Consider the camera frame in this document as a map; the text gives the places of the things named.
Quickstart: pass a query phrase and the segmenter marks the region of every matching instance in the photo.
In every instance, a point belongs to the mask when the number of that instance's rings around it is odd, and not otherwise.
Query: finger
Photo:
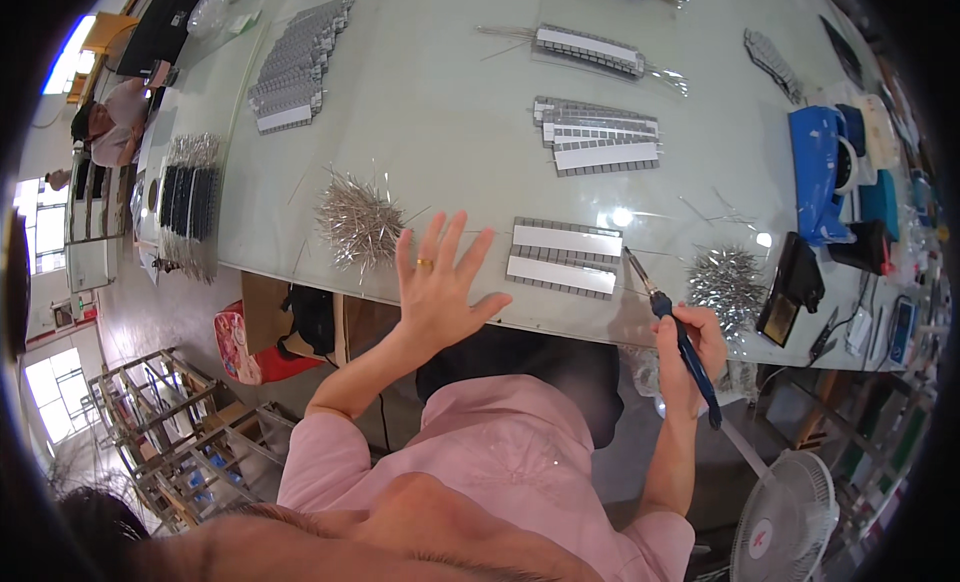
[[[656,351],[659,352],[659,367],[662,373],[660,380],[674,379],[675,376],[687,370],[684,360],[680,357],[680,349],[677,348],[677,322],[669,315],[659,321]]]
[[[416,251],[416,258],[424,261],[436,261],[437,259],[437,238],[440,237],[440,230],[444,228],[444,222],[447,220],[447,214],[437,213],[433,216],[430,226],[426,228],[426,234],[420,240],[419,248]],[[427,271],[426,267],[417,267],[417,271]]]
[[[401,290],[414,276],[414,268],[410,267],[410,240],[413,237],[413,230],[404,229],[396,240],[396,276],[400,280]]]
[[[720,322],[713,309],[706,307],[674,307],[674,316],[692,325],[700,331],[700,339],[711,344],[723,343],[723,334],[720,333]]]
[[[474,281],[474,277],[483,265],[483,260],[487,257],[490,245],[494,243],[494,236],[492,228],[485,228],[479,236],[474,238],[473,244],[460,257],[460,263],[457,263],[457,276],[468,282]]]
[[[450,220],[450,225],[446,227],[443,233],[443,239],[439,243],[439,254],[437,255],[437,268],[445,272],[453,269],[454,259],[457,258],[457,247],[460,245],[460,236],[464,233],[464,226],[467,224],[467,212],[460,210],[454,214]]]
[[[504,292],[494,292],[474,304],[470,311],[476,318],[477,323],[482,325],[513,301],[514,298]]]

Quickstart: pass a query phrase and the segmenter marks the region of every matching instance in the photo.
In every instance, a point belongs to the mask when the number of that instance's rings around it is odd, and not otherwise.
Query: metal rack
[[[176,359],[173,348],[88,384],[138,497],[171,532],[272,498],[264,479],[279,481],[294,426],[273,403],[218,409],[215,396],[230,390]]]

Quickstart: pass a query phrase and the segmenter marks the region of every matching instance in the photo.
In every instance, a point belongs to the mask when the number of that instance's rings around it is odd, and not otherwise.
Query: pile of metal pins
[[[316,207],[320,233],[333,248],[333,264],[340,269],[360,264],[360,276],[381,265],[392,265],[397,239],[403,231],[403,211],[379,188],[360,182],[349,172],[329,170],[330,186]]]
[[[687,268],[687,304],[713,309],[728,342],[746,342],[745,333],[760,315],[767,289],[756,256],[736,245],[698,247]]]

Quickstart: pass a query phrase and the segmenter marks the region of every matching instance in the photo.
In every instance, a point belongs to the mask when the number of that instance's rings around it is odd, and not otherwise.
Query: tiled floor
[[[307,400],[330,366],[308,370],[279,382],[245,386],[224,371],[213,336],[214,314],[240,299],[240,274],[221,268],[210,286],[174,272],[161,274],[159,287],[139,268],[132,242],[126,239],[116,282],[99,292],[100,333],[106,363],[115,367],[158,348],[176,347],[201,371],[222,379],[246,404],[276,401],[301,416]],[[621,376],[625,409],[613,442],[593,456],[593,483],[614,524],[625,524],[636,509],[661,419],[653,400],[639,396],[629,375]],[[422,406],[412,375],[383,393],[390,447],[405,444],[420,428]],[[750,420],[744,401],[725,407],[725,416],[772,460],[782,448]],[[378,401],[357,421],[371,444],[383,446]],[[698,530],[736,523],[756,476],[722,432],[702,422],[697,433],[697,483],[689,519]]]

